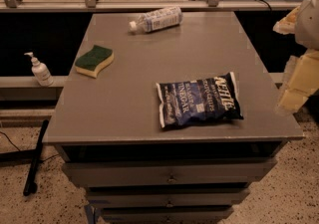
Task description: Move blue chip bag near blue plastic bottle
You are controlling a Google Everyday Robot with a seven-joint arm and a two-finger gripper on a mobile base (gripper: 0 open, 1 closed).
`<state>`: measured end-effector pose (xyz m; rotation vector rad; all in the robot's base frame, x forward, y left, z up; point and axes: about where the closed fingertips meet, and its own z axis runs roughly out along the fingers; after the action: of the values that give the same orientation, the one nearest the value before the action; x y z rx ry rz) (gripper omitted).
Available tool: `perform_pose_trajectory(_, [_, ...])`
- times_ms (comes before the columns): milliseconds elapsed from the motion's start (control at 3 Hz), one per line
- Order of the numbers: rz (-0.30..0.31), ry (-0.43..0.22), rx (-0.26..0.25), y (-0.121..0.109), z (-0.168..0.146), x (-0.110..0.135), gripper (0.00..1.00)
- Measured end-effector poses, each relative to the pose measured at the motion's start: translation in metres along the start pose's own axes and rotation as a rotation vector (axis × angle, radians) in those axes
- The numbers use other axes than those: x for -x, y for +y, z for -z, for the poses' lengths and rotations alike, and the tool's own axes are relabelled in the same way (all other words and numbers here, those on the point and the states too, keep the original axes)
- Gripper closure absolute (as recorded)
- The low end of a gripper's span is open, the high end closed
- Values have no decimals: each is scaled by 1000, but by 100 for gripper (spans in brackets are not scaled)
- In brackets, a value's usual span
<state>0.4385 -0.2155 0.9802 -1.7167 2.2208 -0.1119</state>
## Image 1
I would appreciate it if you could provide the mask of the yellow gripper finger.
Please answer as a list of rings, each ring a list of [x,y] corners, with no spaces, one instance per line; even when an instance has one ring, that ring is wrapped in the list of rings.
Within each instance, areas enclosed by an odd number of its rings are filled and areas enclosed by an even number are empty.
[[[273,26],[273,31],[282,35],[294,34],[299,9],[300,7],[294,8],[284,18],[277,21]]]
[[[319,51],[308,49],[286,63],[276,110],[295,113],[319,90]]]

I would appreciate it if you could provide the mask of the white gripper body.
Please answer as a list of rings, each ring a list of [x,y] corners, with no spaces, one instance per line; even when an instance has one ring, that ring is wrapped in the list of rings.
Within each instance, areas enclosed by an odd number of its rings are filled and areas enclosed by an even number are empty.
[[[319,50],[319,0],[303,0],[295,23],[295,40],[308,49]]]

